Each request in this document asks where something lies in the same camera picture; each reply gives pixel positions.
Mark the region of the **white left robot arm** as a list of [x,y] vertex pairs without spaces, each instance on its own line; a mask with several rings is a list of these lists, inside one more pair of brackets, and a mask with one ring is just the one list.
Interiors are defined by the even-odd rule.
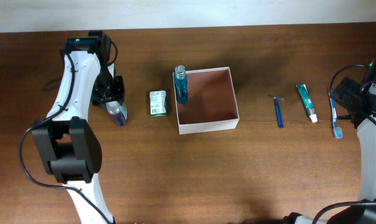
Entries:
[[127,117],[123,79],[110,60],[112,40],[100,30],[70,37],[61,49],[63,77],[55,102],[32,133],[44,170],[70,194],[82,223],[115,223],[100,187],[102,151],[88,123],[91,104]]

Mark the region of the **clear hand sanitizer bottle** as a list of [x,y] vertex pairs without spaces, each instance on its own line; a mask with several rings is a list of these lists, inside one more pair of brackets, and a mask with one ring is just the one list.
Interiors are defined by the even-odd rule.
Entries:
[[128,110],[124,102],[110,101],[106,103],[106,109],[112,115],[118,126],[124,126],[128,120]]

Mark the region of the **green toothpaste tube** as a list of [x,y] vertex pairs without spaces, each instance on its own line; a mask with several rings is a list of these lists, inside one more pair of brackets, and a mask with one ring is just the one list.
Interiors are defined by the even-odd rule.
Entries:
[[309,96],[306,85],[305,84],[296,85],[296,88],[298,89],[298,92],[299,92],[300,97],[303,101],[303,105],[306,109],[306,112],[309,116],[309,119],[311,120],[312,123],[316,123],[317,122],[317,114],[316,114],[316,111],[314,109],[311,98]]

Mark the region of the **blue white toothbrush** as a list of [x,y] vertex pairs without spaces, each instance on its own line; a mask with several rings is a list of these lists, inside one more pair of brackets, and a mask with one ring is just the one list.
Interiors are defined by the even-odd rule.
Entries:
[[337,126],[336,106],[332,98],[330,98],[329,101],[330,101],[331,113],[332,113],[332,133],[334,135],[334,138],[341,139],[343,138],[343,132],[342,132],[342,129]]

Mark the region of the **white cardboard box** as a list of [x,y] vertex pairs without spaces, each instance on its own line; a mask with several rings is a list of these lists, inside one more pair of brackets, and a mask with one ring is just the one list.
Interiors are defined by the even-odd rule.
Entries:
[[187,103],[176,102],[179,134],[235,129],[240,120],[229,67],[188,70]]

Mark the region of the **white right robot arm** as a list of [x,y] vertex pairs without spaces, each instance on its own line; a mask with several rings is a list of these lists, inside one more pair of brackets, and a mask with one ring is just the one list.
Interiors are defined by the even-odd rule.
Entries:
[[366,66],[360,83],[345,77],[329,85],[332,122],[349,120],[357,130],[361,150],[361,186],[358,200],[340,202],[320,210],[313,218],[290,213],[283,223],[323,223],[322,216],[335,208],[343,210],[326,223],[376,223],[376,59]]

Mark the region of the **blue disposable razor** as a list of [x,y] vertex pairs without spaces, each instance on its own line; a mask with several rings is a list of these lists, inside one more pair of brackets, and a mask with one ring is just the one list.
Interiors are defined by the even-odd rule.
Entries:
[[283,123],[283,116],[280,108],[280,101],[283,101],[284,98],[277,97],[277,96],[272,96],[272,99],[275,102],[275,110],[276,110],[276,117],[277,117],[277,122],[278,122],[278,127],[279,128],[284,128],[284,123]]

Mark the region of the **blue mouthwash bottle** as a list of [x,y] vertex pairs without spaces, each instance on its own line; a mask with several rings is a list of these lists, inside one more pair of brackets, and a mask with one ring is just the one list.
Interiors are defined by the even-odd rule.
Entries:
[[176,99],[182,105],[187,104],[187,74],[183,65],[178,65],[174,70],[174,86],[176,91]]

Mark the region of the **green white soap box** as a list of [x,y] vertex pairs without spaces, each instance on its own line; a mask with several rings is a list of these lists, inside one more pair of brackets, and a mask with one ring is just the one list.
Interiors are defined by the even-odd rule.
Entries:
[[165,90],[149,92],[150,115],[152,117],[167,115],[166,96]]

